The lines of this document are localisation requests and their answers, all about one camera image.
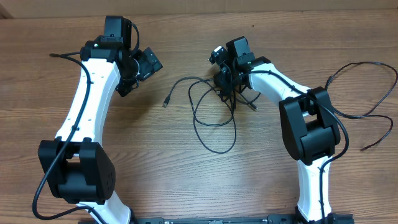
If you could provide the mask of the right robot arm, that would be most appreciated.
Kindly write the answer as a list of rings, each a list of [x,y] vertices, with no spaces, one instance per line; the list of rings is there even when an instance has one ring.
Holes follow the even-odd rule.
[[[300,85],[279,72],[269,59],[255,57],[245,37],[217,47],[208,60],[220,68],[214,79],[222,96],[250,88],[278,106],[283,143],[298,166],[296,220],[333,223],[328,181],[340,132],[328,92]]]

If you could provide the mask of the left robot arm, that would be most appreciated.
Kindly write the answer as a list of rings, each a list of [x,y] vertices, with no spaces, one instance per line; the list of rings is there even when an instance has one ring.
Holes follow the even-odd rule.
[[[162,68],[151,49],[132,43],[134,23],[107,16],[104,32],[77,52],[62,58],[81,68],[70,110],[53,140],[39,144],[44,171],[38,190],[48,185],[52,195],[84,210],[95,223],[135,223],[131,208],[115,191],[116,170],[103,149],[103,129],[114,93],[126,96]]]

